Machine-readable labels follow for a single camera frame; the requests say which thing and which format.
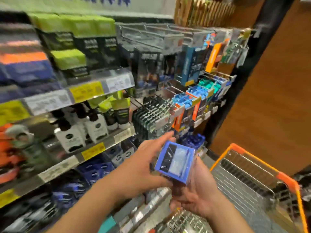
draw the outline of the forearm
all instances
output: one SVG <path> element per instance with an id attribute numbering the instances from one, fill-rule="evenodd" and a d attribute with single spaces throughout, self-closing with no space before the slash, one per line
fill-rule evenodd
<path id="1" fill-rule="evenodd" d="M 48 231 L 48 233 L 97 233 L 118 202 L 109 176 L 91 189 Z"/>
<path id="2" fill-rule="evenodd" d="M 213 200 L 208 222 L 215 233 L 253 233 L 239 211 L 220 192 Z"/>

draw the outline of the shopping cart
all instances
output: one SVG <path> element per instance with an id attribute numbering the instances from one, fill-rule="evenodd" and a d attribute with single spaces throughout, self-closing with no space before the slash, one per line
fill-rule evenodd
<path id="1" fill-rule="evenodd" d="M 296 181 L 236 144 L 211 168 L 218 188 L 255 233 L 308 233 Z M 210 233 L 201 217 L 178 211 L 166 221 L 168 232 Z"/>

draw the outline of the lime green box top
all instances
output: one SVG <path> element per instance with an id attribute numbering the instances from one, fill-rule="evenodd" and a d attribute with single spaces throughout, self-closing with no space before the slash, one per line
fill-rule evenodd
<path id="1" fill-rule="evenodd" d="M 77 50 L 53 50 L 51 54 L 60 70 L 68 70 L 86 66 L 85 55 Z"/>
<path id="2" fill-rule="evenodd" d="M 95 37 L 97 35 L 94 19 L 88 15 L 60 15 L 70 26 L 77 38 Z"/>
<path id="3" fill-rule="evenodd" d="M 97 35 L 99 37 L 115 37 L 115 20 L 102 16 L 95 16 L 94 18 Z"/>
<path id="4" fill-rule="evenodd" d="M 55 14 L 28 14 L 32 24 L 45 33 L 70 32 L 70 26 Z"/>

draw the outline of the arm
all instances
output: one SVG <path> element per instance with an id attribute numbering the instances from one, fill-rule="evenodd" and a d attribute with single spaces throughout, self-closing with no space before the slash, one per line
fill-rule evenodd
<path id="1" fill-rule="evenodd" d="M 239 211 L 218 190 L 216 181 L 199 157 L 190 178 L 187 187 L 173 187 L 171 209 L 182 207 L 202 216 L 215 233 L 253 233 Z"/>
<path id="2" fill-rule="evenodd" d="M 122 200 L 159 187 L 171 187 L 164 177 L 150 174 L 149 164 L 173 132 L 144 141 L 138 150 L 109 175 L 97 181 L 48 233 L 97 233 L 107 215 Z"/>

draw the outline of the plastic package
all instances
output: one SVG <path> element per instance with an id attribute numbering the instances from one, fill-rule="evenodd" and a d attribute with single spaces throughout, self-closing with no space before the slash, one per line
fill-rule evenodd
<path id="1" fill-rule="evenodd" d="M 167 141 L 160 152 L 155 170 L 187 184 L 195 160 L 194 155 L 195 149 Z"/>

